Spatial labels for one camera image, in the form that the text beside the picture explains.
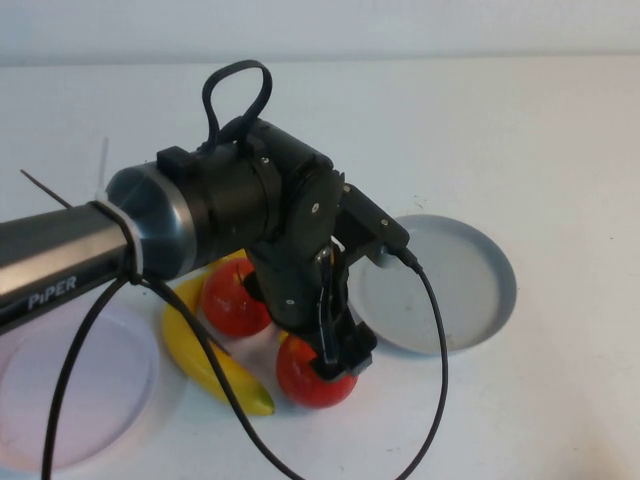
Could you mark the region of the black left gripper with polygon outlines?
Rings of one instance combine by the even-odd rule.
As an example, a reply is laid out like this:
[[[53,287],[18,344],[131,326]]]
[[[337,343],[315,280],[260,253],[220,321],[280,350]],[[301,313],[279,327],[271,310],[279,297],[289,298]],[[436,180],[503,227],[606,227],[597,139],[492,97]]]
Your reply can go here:
[[[372,364],[376,337],[347,305],[348,263],[335,241],[305,255],[284,240],[264,241],[248,255],[272,320],[312,348],[320,379],[357,377]]]

